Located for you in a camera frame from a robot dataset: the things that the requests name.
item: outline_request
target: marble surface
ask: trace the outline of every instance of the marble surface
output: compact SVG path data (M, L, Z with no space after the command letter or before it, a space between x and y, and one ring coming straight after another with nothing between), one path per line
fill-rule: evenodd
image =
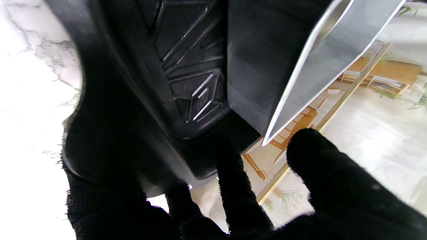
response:
M79 99L75 47L40 0L0 0L0 239L75 239L59 160Z

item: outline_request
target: white marble countertop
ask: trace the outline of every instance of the white marble countertop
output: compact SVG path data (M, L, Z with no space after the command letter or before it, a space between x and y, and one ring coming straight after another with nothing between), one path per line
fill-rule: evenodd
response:
M61 122L79 99L70 37L41 0L0 0L0 239L75 239Z

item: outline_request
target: chair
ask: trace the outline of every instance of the chair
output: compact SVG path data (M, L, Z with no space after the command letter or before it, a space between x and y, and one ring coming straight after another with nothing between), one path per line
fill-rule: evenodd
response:
M282 154L286 151L288 147L288 143L292 136L301 129L307 128L310 126L313 119L317 116L317 109L325 102L326 97L317 97L309 106L307 106L301 113L296 116L286 127L277 135L279 138L283 139L283 142L279 142L275 139L272 139L269 144L279 148L281 152L274 160L274 164L277 160L282 156ZM259 140L253 147L248 149L245 153L243 153L243 158L251 165L251 167L255 170L258 176L263 180L268 179L268 174L264 170L260 169L255 161L250 156L250 152L259 147L262 143L262 140Z

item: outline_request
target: green plant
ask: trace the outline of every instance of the green plant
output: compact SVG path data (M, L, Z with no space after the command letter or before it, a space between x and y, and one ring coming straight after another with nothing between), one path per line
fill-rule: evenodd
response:
M285 214L288 215L291 208L296 209L301 199L302 194L299 192L299 189L285 191L282 196L280 196Z
M379 63L384 63L387 61L392 61L393 57L390 56L391 53L386 53L384 56L379 60ZM365 64L367 65L371 59L374 57L374 54L365 54L363 55L363 58L365 59Z
M397 12L397 16L400 16L400 15L402 15L402 14L404 14L404 13L407 13L407 12L409 12L409 11L411 11L411 7L407 7L407 6L402 6L400 9L399 9L399 11Z
M389 92L384 91L384 90L379 90L377 93L380 95L380 98L382 98L382 97L389 97L391 99L402 100L400 95L395 95L395 94L389 93Z
M268 211L269 211L269 212L273 212L273 211L274 211L274 206L273 206L273 204L270 204L270 205L268 206Z
M401 95L394 95L392 93L389 93L383 90L380 90L377 93L380 95L381 98L386 96L392 99L398 99L398 100L403 100L405 102L410 102L412 104L412 107L408 108L408 110L424 107L424 114L427 115L427 90L424 92L424 95L421 97L421 99L418 102L415 102L409 99L403 99Z
M424 114L427 114L427 92L424 92L424 95L421 97L421 99L418 102L415 102L412 100L406 100L406 101L412 103L412 107L408 108L409 110L424 107Z

